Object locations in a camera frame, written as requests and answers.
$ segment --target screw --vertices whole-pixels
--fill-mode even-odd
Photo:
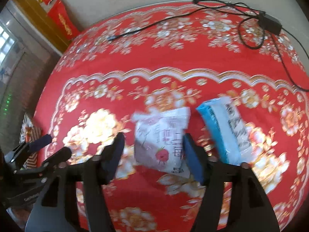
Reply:
[[[217,157],[216,156],[209,156],[209,161],[212,161],[212,162],[217,162],[218,161],[218,159],[217,159]]]
[[[248,163],[246,163],[246,162],[241,163],[240,166],[241,166],[242,168],[244,168],[244,169],[250,168],[250,165],[249,165]]]
[[[65,162],[60,162],[58,167],[59,168],[65,168],[66,167],[66,163]]]
[[[92,159],[93,161],[98,161],[98,160],[101,159],[101,155],[94,155],[94,156],[92,156],[91,159]]]

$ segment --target pink and white package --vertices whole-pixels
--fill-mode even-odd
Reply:
[[[182,147],[182,137],[188,128],[189,118],[189,107],[151,115],[134,113],[131,120],[136,122],[136,161],[149,168],[189,178]]]

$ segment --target floral tablecloth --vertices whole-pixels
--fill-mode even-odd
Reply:
[[[69,146],[70,163],[83,162],[111,144],[117,132],[124,132],[126,146],[116,179],[103,187],[115,228],[189,231],[205,188],[192,178],[137,165],[130,116],[135,111],[190,106],[188,132],[212,153],[213,144],[195,108],[205,100],[228,95],[247,123],[254,148],[252,169],[283,229],[308,193],[309,112],[307,95],[288,80],[270,36],[259,50],[245,48],[237,33],[242,17],[205,10],[106,41],[111,35],[196,8],[189,2],[142,7],[79,35],[55,67],[37,106],[35,119],[54,136],[40,153],[40,161]],[[241,28],[249,44],[261,41],[255,20]],[[282,33],[276,42],[292,77],[309,87],[289,39]],[[81,184],[76,193],[81,223],[86,226]],[[227,221],[230,198],[227,183],[219,227]]]

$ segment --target snack package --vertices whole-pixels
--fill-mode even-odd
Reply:
[[[251,161],[252,146],[248,133],[229,97],[205,101],[197,110],[216,143],[222,162],[240,165]]]
[[[136,161],[149,168],[189,178],[190,172],[183,160],[182,146],[189,118],[189,107],[152,115],[134,113],[131,120],[136,122]]]

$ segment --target window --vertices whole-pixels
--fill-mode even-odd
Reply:
[[[15,39],[12,34],[0,24],[0,66],[14,43]]]

